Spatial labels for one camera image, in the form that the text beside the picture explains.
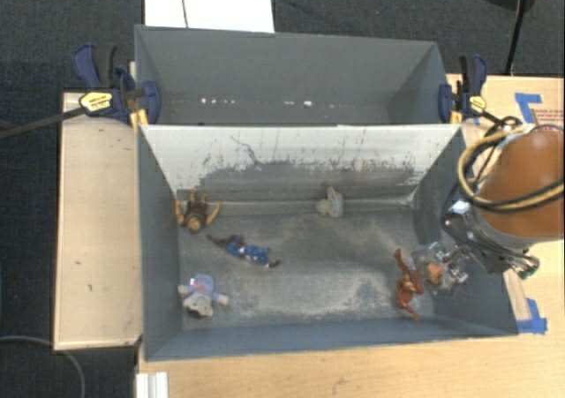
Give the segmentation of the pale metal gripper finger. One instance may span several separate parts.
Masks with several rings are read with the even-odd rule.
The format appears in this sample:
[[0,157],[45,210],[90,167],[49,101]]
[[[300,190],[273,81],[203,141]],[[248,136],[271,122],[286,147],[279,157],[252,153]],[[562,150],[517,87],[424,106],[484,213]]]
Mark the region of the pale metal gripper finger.
[[441,244],[433,242],[429,245],[419,246],[412,252],[412,259],[415,265],[435,263],[439,265],[448,264],[453,261],[459,247],[456,244]]
[[456,285],[464,284],[468,274],[455,262],[434,264],[433,285],[436,293],[448,293]]

